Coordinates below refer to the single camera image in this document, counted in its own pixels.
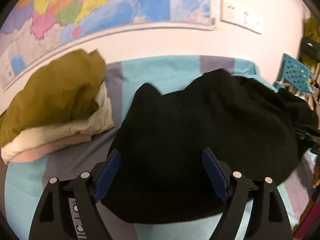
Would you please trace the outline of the large black garment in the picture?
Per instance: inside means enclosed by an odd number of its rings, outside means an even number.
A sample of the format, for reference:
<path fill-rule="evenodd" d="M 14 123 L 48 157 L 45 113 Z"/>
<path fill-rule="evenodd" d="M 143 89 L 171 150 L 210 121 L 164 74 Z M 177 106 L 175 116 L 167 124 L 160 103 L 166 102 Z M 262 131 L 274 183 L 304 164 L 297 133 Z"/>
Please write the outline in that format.
<path fill-rule="evenodd" d="M 217 159 L 248 178 L 285 181 L 307 147 L 294 124 L 318 126 L 308 104 L 285 89 L 223 69 L 161 94 L 141 85 L 111 148 L 121 163 L 101 203 L 128 223 L 185 222 L 220 213 L 224 203 L 202 163 Z"/>

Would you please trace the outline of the teal grey bed sheet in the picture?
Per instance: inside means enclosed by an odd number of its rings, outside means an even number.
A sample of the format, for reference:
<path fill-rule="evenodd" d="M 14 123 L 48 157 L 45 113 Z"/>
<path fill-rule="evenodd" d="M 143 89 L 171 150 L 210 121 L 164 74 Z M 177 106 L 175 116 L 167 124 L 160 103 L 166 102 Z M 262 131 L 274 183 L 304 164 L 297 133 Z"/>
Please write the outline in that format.
<path fill-rule="evenodd" d="M 260 78 L 255 64 L 246 60 L 213 56 L 160 56 L 108 64 L 105 84 L 111 99 L 114 128 L 94 135 L 90 142 L 65 147 L 39 160 L 8 165 L 4 184 L 5 213 L 7 223 L 17 238 L 29 238 L 34 213 L 50 178 L 72 180 L 106 160 L 141 85 L 149 83 L 161 94 L 169 94 L 185 89 L 196 78 L 217 69 L 223 69 L 232 76 L 255 79 L 275 92 Z M 276 185 L 280 188 L 282 199 L 287 200 L 284 181 Z M 185 222 L 128 223 L 112 213 L 101 200 L 96 207 L 113 239 L 209 239 L 223 212 Z"/>

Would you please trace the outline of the upper blue perforated basket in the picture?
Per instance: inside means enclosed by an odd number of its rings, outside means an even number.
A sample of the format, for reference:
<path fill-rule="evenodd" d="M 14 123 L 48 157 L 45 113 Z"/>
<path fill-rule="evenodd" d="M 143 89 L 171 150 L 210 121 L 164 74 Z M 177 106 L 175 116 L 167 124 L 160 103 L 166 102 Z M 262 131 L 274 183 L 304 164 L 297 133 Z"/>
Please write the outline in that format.
<path fill-rule="evenodd" d="M 300 93 L 313 93 L 309 68 L 290 55 L 283 54 L 280 69 L 273 83 L 276 89 L 294 87 Z"/>

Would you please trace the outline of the pink folded garment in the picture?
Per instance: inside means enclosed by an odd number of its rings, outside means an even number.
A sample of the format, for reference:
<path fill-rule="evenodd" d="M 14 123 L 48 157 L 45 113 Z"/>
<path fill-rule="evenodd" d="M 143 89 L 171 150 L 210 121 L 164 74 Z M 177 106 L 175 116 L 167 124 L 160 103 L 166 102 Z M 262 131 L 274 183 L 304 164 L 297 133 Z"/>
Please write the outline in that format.
<path fill-rule="evenodd" d="M 91 135 L 80 134 L 80 133 L 74 134 L 68 137 L 64 137 L 64 138 L 49 142 L 37 148 L 24 151 L 16 155 L 14 158 L 12 158 L 10 162 L 13 162 L 13 163 L 33 162 L 47 156 L 50 153 L 63 149 L 65 147 L 82 144 L 85 142 L 90 142 L 91 139 L 92 139 Z"/>

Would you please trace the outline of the cream white folded garment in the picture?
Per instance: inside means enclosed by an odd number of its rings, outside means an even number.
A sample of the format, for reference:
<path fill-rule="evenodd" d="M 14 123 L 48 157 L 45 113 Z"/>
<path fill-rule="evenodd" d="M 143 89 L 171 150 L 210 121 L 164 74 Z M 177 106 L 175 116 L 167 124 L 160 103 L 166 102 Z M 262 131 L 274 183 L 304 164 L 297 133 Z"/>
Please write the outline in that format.
<path fill-rule="evenodd" d="M 94 99 L 98 103 L 98 110 L 87 119 L 71 121 L 61 125 L 34 127 L 22 131 L 13 141 L 1 148 L 1 158 L 4 163 L 9 163 L 12 158 L 24 151 L 37 148 L 57 139 L 78 133 L 93 136 L 112 129 L 114 122 L 112 119 L 111 100 L 107 96 L 105 83 L 101 85 Z"/>

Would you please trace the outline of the olive green folded garment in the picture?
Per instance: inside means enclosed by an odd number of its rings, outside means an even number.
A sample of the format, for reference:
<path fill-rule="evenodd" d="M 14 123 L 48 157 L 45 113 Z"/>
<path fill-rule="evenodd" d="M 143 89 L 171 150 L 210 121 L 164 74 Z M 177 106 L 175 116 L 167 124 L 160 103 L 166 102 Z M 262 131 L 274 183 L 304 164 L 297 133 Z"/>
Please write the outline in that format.
<path fill-rule="evenodd" d="M 1 146 L 22 131 L 89 118 L 106 64 L 94 50 L 75 50 L 39 68 L 1 114 Z"/>

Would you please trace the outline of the white wall socket panel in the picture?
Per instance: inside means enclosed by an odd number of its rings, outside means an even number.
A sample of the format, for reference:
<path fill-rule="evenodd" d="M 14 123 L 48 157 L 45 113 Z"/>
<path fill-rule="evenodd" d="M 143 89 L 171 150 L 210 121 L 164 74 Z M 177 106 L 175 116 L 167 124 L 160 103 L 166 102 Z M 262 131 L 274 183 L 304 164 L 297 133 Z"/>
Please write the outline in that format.
<path fill-rule="evenodd" d="M 236 5 L 226 0 L 220 1 L 220 21 L 238 26 L 261 35 L 261 15 L 258 11 L 247 8 L 244 5 Z"/>

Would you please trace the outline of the colourful wall map poster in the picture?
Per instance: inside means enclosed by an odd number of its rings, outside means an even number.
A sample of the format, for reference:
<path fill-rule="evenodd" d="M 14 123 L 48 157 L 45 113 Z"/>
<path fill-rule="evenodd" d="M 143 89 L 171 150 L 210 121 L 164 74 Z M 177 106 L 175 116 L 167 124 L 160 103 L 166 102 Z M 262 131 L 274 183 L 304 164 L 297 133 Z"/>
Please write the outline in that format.
<path fill-rule="evenodd" d="M 39 58 L 80 37 L 146 22 L 210 26 L 211 0 L 18 0 L 1 26 L 1 87 Z"/>

